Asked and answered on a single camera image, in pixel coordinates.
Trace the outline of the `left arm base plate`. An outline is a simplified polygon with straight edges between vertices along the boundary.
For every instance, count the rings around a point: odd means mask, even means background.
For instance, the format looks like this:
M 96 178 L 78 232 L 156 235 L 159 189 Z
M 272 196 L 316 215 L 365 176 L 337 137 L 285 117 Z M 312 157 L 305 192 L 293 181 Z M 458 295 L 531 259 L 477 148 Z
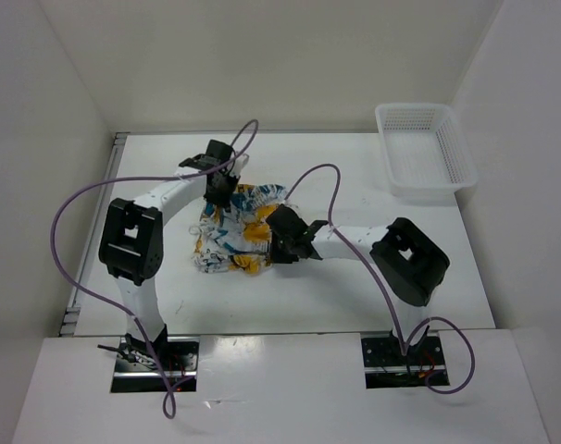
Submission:
M 148 357 L 128 350 L 125 339 L 120 340 L 116 353 L 111 393 L 166 392 L 155 363 Z M 161 358 L 168 382 L 178 393 L 196 392 L 199 357 L 199 338 L 170 337 L 168 354 Z

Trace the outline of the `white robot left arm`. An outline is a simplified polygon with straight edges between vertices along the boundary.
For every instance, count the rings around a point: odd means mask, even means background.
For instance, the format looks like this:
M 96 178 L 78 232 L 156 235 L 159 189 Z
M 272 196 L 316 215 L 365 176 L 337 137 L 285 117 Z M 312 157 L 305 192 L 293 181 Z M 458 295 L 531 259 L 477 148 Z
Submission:
M 203 154 L 179 163 L 174 179 L 126 200 L 111 201 L 99 260 L 116 280 L 129 320 L 126 352 L 156 370 L 169 357 L 168 329 L 158 308 L 156 274 L 164 259 L 164 227 L 188 204 L 204 199 L 227 209 L 249 156 L 211 140 Z

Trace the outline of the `patterned white yellow teal shorts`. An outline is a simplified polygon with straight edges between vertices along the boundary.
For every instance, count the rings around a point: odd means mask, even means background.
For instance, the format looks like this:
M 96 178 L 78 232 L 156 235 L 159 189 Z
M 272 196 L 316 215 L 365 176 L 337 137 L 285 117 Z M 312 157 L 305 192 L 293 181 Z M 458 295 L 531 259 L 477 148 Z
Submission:
M 207 203 L 189 232 L 196 237 L 193 264 L 202 273 L 256 275 L 272 264 L 268 216 L 288 190 L 277 184 L 240 184 L 226 209 Z

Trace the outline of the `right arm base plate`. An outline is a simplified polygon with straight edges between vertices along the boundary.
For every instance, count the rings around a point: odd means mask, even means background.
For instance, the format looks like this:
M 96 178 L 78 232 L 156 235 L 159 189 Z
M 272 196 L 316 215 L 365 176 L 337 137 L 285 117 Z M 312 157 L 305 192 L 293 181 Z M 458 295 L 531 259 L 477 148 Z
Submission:
M 401 354 L 397 338 L 391 334 L 361 337 L 364 374 L 367 389 L 400 389 L 424 386 L 448 387 L 442 343 L 429 334 Z

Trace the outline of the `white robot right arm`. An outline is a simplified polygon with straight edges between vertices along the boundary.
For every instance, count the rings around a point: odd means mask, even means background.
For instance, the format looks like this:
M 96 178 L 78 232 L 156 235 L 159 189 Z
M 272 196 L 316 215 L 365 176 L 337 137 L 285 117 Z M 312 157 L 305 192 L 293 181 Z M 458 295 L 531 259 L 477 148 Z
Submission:
M 301 259 L 358 260 L 380 287 L 393 320 L 392 357 L 410 364 L 423 351 L 423 309 L 444 279 L 450 259 L 405 217 L 388 226 L 334 226 L 326 220 L 306 223 L 282 204 L 267 217 L 270 259 L 292 264 Z

